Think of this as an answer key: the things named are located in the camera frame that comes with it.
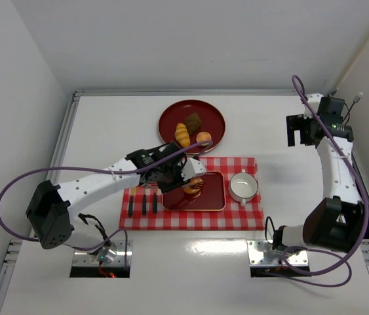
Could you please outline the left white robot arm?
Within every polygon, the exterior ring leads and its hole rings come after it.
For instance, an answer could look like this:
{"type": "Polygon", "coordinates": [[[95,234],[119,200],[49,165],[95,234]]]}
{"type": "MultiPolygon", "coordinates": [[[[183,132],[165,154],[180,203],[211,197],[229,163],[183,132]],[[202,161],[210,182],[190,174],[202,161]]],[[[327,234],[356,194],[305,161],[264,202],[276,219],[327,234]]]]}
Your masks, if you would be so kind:
{"type": "Polygon", "coordinates": [[[155,186],[167,193],[189,185],[205,171],[198,158],[187,157],[173,142],[137,150],[105,169],[88,169],[83,178],[59,184],[49,180],[40,183],[26,216],[43,249],[66,245],[97,254],[110,245],[110,236],[83,210],[129,188],[155,186]]]}

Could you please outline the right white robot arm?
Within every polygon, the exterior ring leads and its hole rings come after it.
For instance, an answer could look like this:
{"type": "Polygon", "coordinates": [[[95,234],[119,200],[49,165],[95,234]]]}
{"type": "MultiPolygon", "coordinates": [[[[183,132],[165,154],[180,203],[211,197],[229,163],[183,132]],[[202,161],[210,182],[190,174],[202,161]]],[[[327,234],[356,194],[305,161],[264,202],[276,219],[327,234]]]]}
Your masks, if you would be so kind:
{"type": "Polygon", "coordinates": [[[353,130],[342,123],[344,100],[319,93],[306,96],[309,103],[303,114],[286,118],[288,145],[300,142],[314,146],[320,158],[323,199],[298,226],[281,226],[273,234],[272,248],[329,249],[347,253],[356,244],[364,221],[364,203],[358,182],[348,166],[352,164],[353,130]]]}

